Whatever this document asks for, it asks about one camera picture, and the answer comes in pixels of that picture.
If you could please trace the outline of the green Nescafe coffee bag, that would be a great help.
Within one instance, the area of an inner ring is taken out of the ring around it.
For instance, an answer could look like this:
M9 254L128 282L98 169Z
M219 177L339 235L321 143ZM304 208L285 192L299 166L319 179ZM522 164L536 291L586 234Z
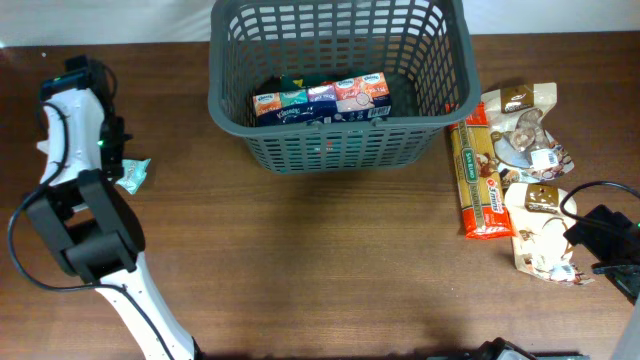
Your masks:
M266 86L274 92L289 92L312 87L329 85L335 82L335 77L323 74L288 76L280 75L271 78Z

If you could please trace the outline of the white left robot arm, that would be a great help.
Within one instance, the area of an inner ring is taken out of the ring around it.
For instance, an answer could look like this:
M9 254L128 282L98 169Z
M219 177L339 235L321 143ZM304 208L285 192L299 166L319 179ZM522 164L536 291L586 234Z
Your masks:
M63 273L77 285L50 285L19 273L46 291L95 291L119 315L147 359L202 358L195 338L179 324L155 285L145 256L146 239L134 211L115 187L126 174L123 150L130 135L117 115L117 80L88 56L70 58L61 75L42 83L38 100L47 137L38 143L44 173L19 205Z

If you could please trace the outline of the teal wet wipes pack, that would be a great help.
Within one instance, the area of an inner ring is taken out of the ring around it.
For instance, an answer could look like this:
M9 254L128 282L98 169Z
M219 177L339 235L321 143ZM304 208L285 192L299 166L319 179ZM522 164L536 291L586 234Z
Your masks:
M123 176L116 181L116 184L124 188L129 194L135 195L143 184L147 176L147 167L150 159L132 160L123 159Z

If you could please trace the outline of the Kleenex tissue multipack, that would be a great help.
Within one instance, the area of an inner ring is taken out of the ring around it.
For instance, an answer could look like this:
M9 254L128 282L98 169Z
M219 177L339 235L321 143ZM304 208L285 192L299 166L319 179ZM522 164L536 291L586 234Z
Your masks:
M391 92L382 72L330 76L332 84L289 92L274 92L266 82L252 98L257 124L362 122L390 115Z

